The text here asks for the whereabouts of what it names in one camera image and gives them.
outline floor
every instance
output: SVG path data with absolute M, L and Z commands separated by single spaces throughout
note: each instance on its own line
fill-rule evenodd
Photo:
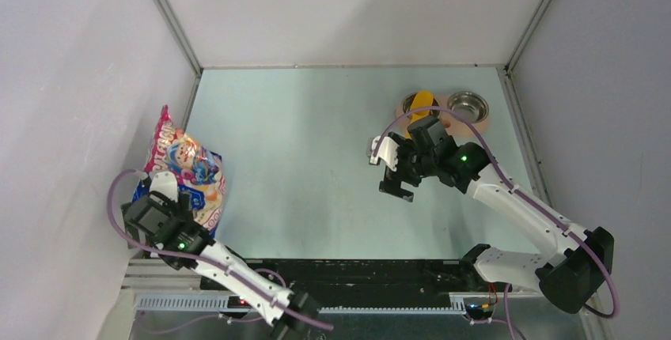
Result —
M 529 186 L 494 67 L 205 70 L 187 132 L 224 159 L 217 239 L 249 258 L 455 259 L 478 243 L 535 252 L 502 217 L 436 179 L 413 203 L 378 192 L 384 169 L 368 165 L 367 143 L 420 89 L 483 96 L 484 137 Z

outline cartoon character on bag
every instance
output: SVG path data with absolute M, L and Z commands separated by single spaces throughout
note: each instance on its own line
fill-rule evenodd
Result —
M 214 155 L 188 136 L 183 136 L 181 141 L 168 147 L 166 155 L 170 169 L 192 184 L 215 182 L 219 167 L 214 161 Z

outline white wall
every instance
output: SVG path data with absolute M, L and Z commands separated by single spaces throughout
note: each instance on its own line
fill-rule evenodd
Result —
M 127 265 L 108 185 L 142 166 L 162 104 L 181 119 L 194 76 L 152 0 L 0 12 L 0 331 L 92 339 Z
M 669 338 L 670 23 L 671 0 L 555 0 L 514 75 L 556 208 L 615 236 L 623 340 Z
M 504 63 L 540 0 L 170 0 L 205 66 Z

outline white table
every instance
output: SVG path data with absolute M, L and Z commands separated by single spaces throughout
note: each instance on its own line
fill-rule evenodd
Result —
M 384 168 L 368 165 L 366 144 L 420 89 L 483 96 L 484 137 L 529 187 L 494 67 L 206 70 L 187 132 L 224 159 L 217 239 L 250 258 L 456 259 L 477 243 L 535 251 L 502 217 L 436 179 L 414 189 L 413 203 L 378 192 Z

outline stainless steel bowl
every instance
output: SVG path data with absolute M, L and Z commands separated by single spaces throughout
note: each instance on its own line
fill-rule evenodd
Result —
M 470 123 L 479 123 L 489 115 L 487 101 L 477 93 L 462 91 L 454 93 L 447 100 L 447 108 L 455 111 Z

